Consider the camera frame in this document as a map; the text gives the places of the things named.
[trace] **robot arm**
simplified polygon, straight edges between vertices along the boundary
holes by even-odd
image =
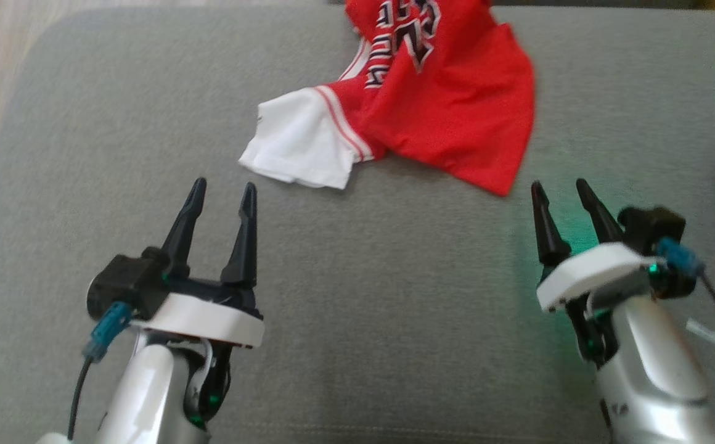
[[[245,186],[242,224],[219,281],[190,278],[187,264],[206,187],[203,178],[196,180],[162,248],[148,247],[140,258],[118,255],[89,286],[93,319],[105,321],[109,307],[123,304],[132,311],[129,328],[137,329],[95,444],[206,444],[207,422],[231,384],[232,348],[261,345],[264,323],[253,294],[256,187]],[[101,354],[108,343],[99,345]],[[98,347],[87,347],[85,356],[92,349]],[[77,407],[73,402],[72,426]],[[70,443],[72,430],[45,435],[38,444]]]
[[[685,220],[665,208],[627,208],[620,225],[580,179],[577,188],[600,244],[571,256],[533,183],[533,214],[544,275],[541,308],[565,310],[579,353],[596,366],[600,408],[617,444],[715,444],[708,385],[656,298],[688,295],[695,276],[668,267],[657,245],[679,242]]]

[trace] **blue cable connector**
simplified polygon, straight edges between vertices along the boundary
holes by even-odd
[[[656,246],[656,255],[667,259],[667,264],[688,276],[698,276],[705,270],[705,264],[692,250],[676,242],[662,238]]]
[[[84,357],[91,358],[93,363],[100,362],[106,356],[113,338],[129,326],[132,317],[133,309],[129,305],[123,302],[113,303],[93,329],[89,343],[83,350]]]

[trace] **gray cushion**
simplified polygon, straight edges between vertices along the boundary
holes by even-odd
[[[602,442],[592,370],[535,300],[529,184],[576,250],[576,175],[612,211],[665,204],[715,280],[715,14],[496,8],[537,73],[537,121],[507,199],[399,158],[346,191],[237,165],[256,104],[330,81],[357,41],[337,7],[88,12],[31,50],[0,134],[0,443],[65,430],[84,291],[116,253],[160,244],[210,181],[190,264],[215,278],[259,189],[264,345],[233,356],[214,442]],[[715,328],[703,290],[666,304]],[[687,336],[715,404],[715,346]],[[90,441],[131,347],[86,382]]]

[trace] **red garment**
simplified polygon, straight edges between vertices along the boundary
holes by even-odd
[[[287,182],[344,188],[353,162],[391,150],[508,194],[533,127],[533,68],[489,7],[347,1],[364,39],[355,60],[332,84],[259,105],[261,123],[240,163]]]

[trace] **white fabric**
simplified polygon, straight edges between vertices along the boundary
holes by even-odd
[[[371,150],[346,123],[335,93],[319,86],[260,104],[256,136],[239,163],[286,183],[344,189],[361,152],[368,160]]]

